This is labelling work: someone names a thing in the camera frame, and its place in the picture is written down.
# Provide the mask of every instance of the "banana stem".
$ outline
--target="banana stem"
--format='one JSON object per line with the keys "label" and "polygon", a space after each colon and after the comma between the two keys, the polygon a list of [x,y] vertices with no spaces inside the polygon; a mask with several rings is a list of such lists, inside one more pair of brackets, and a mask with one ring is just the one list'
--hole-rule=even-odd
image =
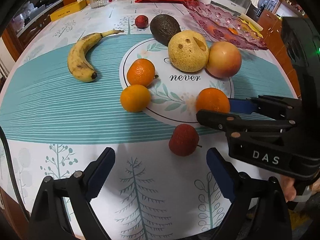
{"label": "banana stem", "polygon": [[108,31],[108,32],[104,32],[104,33],[101,33],[101,36],[104,38],[106,36],[109,36],[109,35],[112,35],[112,34],[118,34],[118,33],[124,33],[124,31],[120,31],[120,30],[111,30],[111,31]]}

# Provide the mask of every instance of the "banana tip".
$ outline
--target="banana tip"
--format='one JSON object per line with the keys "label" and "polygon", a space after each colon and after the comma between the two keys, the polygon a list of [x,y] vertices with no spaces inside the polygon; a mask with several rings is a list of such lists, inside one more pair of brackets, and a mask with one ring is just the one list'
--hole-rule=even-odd
{"label": "banana tip", "polygon": [[91,76],[91,78],[94,80],[94,79],[97,78],[97,76],[98,76],[97,73],[93,73],[92,76]]}

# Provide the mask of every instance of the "human hand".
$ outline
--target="human hand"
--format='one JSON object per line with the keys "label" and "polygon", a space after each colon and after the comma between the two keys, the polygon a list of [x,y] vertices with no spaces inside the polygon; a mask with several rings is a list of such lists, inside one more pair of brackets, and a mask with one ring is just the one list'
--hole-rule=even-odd
{"label": "human hand", "polygon": [[[292,201],[297,195],[297,191],[293,186],[294,179],[281,175],[280,176],[280,185],[284,194],[285,201]],[[318,179],[314,184],[310,185],[310,190],[314,195],[317,192],[320,192],[320,179]]]}

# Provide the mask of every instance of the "wall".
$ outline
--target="wall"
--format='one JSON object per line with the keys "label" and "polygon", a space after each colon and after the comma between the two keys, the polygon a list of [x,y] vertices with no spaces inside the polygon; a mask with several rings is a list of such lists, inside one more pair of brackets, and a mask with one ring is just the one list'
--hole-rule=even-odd
{"label": "wall", "polygon": [[11,57],[7,50],[2,38],[0,38],[0,63],[10,72],[15,64],[15,61]]}
{"label": "wall", "polygon": [[285,5],[280,4],[279,8],[276,11],[276,14],[281,16],[281,17],[298,17],[292,10],[287,8]]}

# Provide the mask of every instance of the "avocado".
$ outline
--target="avocado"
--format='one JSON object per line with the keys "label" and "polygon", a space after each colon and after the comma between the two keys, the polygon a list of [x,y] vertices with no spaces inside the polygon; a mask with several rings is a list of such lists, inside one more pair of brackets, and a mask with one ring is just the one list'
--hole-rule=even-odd
{"label": "avocado", "polygon": [[150,23],[150,30],[154,38],[167,47],[171,38],[181,32],[177,20],[167,14],[159,14],[154,17]]}

